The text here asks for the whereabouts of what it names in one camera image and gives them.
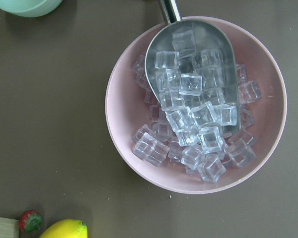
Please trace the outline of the wooden cutting board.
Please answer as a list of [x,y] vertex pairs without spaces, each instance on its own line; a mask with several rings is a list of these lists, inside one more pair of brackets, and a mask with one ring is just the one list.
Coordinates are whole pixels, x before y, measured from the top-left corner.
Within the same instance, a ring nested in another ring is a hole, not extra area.
[[19,221],[0,217],[0,238],[19,238]]

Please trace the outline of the yellow lemon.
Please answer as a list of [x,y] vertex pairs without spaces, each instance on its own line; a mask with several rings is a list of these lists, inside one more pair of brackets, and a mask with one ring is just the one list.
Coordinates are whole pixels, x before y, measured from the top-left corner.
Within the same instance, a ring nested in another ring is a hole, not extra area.
[[48,227],[40,238],[88,238],[88,229],[81,220],[64,219]]

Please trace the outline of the steel ice scoop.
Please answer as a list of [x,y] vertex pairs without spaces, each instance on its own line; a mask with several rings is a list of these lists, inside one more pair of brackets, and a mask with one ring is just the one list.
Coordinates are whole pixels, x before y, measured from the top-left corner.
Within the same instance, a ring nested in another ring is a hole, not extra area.
[[172,130],[218,124],[224,133],[238,132],[238,79],[228,37],[215,25],[183,19],[174,0],[159,4],[166,25],[149,44],[145,72]]

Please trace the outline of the mint green bowl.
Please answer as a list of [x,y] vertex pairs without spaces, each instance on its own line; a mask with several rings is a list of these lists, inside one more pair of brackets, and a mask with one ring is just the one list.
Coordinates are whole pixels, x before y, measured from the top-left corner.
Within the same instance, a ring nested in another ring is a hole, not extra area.
[[0,9],[22,17],[39,17],[56,9],[62,0],[0,0]]

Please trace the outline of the pink bowl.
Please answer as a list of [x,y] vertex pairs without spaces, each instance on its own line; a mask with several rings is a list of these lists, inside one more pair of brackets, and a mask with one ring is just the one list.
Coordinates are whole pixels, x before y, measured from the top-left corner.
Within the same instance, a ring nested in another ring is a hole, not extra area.
[[199,45],[202,30],[185,20],[150,54],[158,102],[150,86],[135,81],[158,25],[125,49],[106,91],[107,126],[125,162],[153,184],[185,194],[221,191],[253,175],[275,150],[287,113],[283,77],[266,47],[232,23],[203,21],[225,33],[233,53]]

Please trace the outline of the red strawberry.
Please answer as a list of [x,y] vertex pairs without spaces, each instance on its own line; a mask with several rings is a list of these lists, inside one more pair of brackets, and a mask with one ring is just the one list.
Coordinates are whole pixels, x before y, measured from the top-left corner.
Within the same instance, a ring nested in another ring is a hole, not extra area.
[[43,217],[36,210],[29,210],[22,214],[18,227],[21,231],[32,232],[38,230],[43,222]]

